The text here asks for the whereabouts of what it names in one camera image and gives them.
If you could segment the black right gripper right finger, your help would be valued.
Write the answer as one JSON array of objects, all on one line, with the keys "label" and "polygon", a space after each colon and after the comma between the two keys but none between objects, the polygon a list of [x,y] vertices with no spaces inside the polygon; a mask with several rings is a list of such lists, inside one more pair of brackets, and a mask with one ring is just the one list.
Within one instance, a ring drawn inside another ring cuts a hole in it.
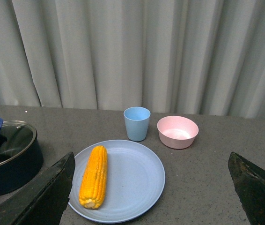
[{"label": "black right gripper right finger", "polygon": [[248,221],[265,225],[265,170],[231,152],[228,169]]}]

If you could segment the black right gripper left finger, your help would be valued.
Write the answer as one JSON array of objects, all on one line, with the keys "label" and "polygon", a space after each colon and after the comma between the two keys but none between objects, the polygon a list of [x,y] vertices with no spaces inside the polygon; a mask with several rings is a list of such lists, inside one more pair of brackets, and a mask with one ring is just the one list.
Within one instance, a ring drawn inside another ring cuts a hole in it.
[{"label": "black right gripper left finger", "polygon": [[0,225],[58,225],[67,208],[75,170],[72,152],[0,204]]}]

